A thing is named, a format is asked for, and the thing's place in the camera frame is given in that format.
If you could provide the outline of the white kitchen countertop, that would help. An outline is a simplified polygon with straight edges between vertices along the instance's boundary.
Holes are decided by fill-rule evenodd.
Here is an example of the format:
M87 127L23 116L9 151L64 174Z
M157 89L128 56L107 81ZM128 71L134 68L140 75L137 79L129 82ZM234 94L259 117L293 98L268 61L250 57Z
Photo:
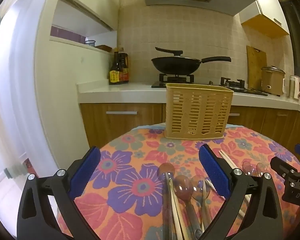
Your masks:
M183 100L199 100L200 95L221 95L223 88L206 86L199 89L197 85L190 88L152 88L146 83L127 83L109 85L107 80L77 84L79 103L174 103ZM300 100L296 101L285 96L262 96L254 94L233 93L233 106L262 107L287 109L300 112Z

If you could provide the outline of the white electric kettle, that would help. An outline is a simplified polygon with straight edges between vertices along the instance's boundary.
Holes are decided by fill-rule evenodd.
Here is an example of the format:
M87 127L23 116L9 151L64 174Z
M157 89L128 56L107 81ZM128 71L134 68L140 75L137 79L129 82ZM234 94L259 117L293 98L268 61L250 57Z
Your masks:
M300 97L300 77L291 75L289 78L289 98L298 101Z

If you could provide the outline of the beige rice cooker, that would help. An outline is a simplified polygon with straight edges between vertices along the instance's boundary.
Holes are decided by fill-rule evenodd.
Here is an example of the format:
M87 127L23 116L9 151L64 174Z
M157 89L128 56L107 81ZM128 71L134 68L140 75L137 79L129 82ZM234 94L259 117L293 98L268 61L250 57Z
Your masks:
M265 93L282 96L285 93L285 72L275 66L263 67L261 88Z

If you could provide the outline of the beige slotted utensil basket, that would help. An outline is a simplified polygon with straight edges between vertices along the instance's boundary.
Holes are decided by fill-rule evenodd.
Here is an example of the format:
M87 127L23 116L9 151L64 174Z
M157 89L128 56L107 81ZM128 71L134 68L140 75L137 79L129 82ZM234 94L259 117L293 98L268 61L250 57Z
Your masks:
M193 84L168 83L190 88ZM197 85L205 89L210 85ZM222 87L221 95L200 95L199 100L166 103L165 137L180 140L206 140L223 137L231 108L233 91Z

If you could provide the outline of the floral table cloth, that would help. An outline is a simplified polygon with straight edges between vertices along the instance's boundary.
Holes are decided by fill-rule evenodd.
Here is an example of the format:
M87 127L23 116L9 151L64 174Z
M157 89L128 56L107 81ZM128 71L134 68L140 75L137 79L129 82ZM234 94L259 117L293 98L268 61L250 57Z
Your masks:
M300 171L300 162L274 140L243 126L228 125L219 139L173 140L162 124L141 126L101 148L101 159L74 202L101 239L163 239L166 201L172 201L175 236L192 236L185 203L198 219L215 217L224 203L199 159L208 145L215 156L229 159L243 174L271 175L277 194L284 180L270 168L277 157Z

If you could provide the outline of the clear plastic spoon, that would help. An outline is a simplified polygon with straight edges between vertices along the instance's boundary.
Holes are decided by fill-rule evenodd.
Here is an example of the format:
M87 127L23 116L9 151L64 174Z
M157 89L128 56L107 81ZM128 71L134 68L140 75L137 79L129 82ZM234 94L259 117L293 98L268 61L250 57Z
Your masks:
M248 175L248 176L253 176L253 177L257 177L258 176L256 167L254 167L253 165L251 165L251 163L248 162L248 161L244 161L242 163L242 169L243 169L243 172L246 175Z
M187 216L195 239L199 239L203 234L194 206L191 203L193 186L189 178L185 175L178 175L173 181L176 196L185 203Z
M267 168L263 163L257 163L256 172L259 177L263 176L264 173L267 173Z
M200 175L196 175L191 179L193 186L192 197L200 204L201 215L201 227L202 231L205 231L212 222L212 217L207 204L207 199L210 194L210 186L206 182L205 178Z
M170 163L162 163L158 168L158 178L163 183L162 188L162 221L163 239L175 239L172 213L170 179L174 175L174 167Z

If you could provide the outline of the wooden base cabinets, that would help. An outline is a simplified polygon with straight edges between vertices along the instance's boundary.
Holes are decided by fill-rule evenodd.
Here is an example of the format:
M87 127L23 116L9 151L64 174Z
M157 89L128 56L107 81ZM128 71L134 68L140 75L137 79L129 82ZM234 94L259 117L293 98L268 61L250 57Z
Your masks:
M131 129L165 122L164 103L82 103L83 124L90 146L102 147ZM228 123L259 132L295 152L300 144L300 112L233 106Z

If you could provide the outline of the glass jar on ledge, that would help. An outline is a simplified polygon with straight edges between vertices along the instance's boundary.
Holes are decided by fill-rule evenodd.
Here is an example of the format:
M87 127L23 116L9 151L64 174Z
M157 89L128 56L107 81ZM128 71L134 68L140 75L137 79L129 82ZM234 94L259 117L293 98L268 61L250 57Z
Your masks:
M91 47L94 47L95 43L96 43L95 40L85 40L85 42L84 42L85 45L91 46Z

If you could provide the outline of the black wok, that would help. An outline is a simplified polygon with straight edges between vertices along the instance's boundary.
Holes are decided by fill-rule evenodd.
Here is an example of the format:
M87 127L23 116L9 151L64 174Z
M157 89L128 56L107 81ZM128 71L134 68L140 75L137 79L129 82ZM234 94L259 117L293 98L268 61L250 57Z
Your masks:
M183 57L182 50L169 50L159 47L155 48L157 51L172 54L172 56L156 57L151 59L154 67L162 74L166 75L190 75L194 73L201 64L208 62L231 62L231 57L228 56L214 56L203 59L193 59Z

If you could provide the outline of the black gas stove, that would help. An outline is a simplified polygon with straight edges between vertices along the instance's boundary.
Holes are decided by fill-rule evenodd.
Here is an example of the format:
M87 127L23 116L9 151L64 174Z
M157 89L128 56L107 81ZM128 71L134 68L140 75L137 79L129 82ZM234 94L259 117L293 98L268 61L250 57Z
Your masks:
M223 86L236 93L268 96L265 92L255 90L253 88L246 88L244 80L232 81L230 78L221 77L219 82L213 83L212 81L197 83L194 81L194 75L167 75L159 74L159 81L151 85L151 88L166 88L167 83L178 83L178 84L193 84L193 85L211 85L211 86Z

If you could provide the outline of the upper wall cabinet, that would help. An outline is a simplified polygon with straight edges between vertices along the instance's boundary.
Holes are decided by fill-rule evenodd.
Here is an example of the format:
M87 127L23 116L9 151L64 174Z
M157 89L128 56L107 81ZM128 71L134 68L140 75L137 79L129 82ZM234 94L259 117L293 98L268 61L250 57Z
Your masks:
M279 0L256 0L239 13L241 24L266 35L280 38L289 35L288 24Z

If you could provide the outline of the wooden cutting board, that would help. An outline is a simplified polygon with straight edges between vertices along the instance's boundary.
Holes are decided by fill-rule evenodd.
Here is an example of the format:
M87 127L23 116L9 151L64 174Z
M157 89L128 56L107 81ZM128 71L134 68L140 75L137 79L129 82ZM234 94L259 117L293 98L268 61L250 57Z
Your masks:
M246 46L248 64L248 88L261 90L262 68L267 66L267 55L264 51Z

